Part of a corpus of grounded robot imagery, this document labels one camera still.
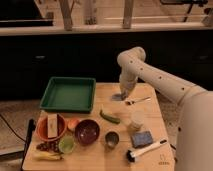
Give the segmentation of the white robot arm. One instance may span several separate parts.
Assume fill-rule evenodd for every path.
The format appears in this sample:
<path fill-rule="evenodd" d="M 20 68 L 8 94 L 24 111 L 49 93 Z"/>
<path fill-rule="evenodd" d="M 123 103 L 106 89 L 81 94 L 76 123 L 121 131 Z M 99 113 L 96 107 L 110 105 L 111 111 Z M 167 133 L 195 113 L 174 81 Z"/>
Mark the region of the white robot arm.
<path fill-rule="evenodd" d="M 213 171 L 213 91 L 145 63 L 142 47 L 121 52 L 120 90 L 127 98 L 142 79 L 181 107 L 174 171 Z"/>

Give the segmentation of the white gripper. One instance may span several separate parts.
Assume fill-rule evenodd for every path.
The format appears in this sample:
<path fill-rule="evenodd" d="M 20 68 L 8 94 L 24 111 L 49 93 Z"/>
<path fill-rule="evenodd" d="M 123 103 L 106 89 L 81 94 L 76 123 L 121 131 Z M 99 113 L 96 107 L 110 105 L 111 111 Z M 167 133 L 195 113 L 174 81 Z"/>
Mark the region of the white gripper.
<path fill-rule="evenodd" d="M 119 76 L 121 100 L 125 100 L 130 96 L 131 92 L 134 90 L 137 84 L 137 81 L 137 76 L 126 71 L 121 72 Z"/>

